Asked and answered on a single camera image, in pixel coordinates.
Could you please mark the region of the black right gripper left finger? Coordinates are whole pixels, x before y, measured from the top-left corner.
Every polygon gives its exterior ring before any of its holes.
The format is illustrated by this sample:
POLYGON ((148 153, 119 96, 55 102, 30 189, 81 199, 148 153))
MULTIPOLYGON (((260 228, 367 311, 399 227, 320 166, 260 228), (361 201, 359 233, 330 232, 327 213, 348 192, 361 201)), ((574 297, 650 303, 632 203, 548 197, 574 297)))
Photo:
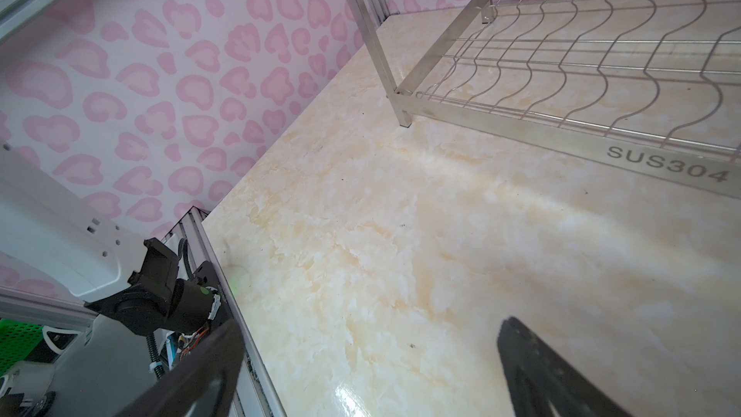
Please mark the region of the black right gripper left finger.
POLYGON ((227 416, 244 354, 241 329, 228 320, 119 415, 227 416))

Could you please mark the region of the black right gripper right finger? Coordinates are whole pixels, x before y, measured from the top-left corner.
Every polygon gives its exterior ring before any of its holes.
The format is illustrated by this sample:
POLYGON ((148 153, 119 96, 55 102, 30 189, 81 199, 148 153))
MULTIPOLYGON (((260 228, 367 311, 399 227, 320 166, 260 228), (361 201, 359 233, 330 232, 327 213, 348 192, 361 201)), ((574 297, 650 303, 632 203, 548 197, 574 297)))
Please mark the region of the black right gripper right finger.
POLYGON ((502 322, 497 349, 517 417, 628 414, 518 318, 502 322))

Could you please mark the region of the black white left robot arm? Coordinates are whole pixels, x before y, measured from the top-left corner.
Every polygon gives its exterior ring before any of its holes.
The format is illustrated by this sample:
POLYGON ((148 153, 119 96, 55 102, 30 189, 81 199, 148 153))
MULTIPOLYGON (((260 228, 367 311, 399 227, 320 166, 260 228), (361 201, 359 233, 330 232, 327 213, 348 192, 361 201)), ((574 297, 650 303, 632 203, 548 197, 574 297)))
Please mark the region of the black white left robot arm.
POLYGON ((139 337, 181 334, 192 349, 229 318, 210 266, 182 278, 183 253, 119 226, 7 142, 1 144, 1 254, 42 272, 75 299, 3 288, 4 319, 82 330, 103 316, 139 337))

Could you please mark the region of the stainless steel dish rack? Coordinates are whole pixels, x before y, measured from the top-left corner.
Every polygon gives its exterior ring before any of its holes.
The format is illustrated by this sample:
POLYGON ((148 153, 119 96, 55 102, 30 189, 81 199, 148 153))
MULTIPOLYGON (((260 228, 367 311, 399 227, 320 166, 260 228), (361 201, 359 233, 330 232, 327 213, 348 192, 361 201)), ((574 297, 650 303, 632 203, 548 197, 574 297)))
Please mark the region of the stainless steel dish rack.
POLYGON ((403 127, 740 195, 740 0, 469 0, 402 81, 365 0, 349 6, 403 127))

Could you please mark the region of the green plastic crate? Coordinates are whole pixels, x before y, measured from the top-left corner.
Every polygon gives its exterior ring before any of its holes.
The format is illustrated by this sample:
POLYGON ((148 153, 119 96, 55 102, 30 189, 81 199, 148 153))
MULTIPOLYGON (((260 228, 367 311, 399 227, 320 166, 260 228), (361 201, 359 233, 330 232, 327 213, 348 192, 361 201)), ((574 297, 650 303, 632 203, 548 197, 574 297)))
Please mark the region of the green plastic crate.
POLYGON ((0 374, 23 361, 42 341, 42 326, 15 320, 0 322, 0 374))

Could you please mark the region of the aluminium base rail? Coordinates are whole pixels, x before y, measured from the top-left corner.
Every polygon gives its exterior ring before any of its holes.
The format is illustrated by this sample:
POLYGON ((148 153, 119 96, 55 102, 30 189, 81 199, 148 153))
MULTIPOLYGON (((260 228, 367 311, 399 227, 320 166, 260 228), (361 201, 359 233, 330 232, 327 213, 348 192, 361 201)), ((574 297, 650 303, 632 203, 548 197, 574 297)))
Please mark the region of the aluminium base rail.
POLYGON ((192 207, 163 239, 179 255, 179 277, 218 291, 220 305, 210 331, 234 320, 241 331, 244 353, 237 361, 239 378, 230 408, 232 416, 285 416, 287 413, 268 374, 266 365, 237 306, 227 276, 219 264, 203 221, 208 213, 192 207))

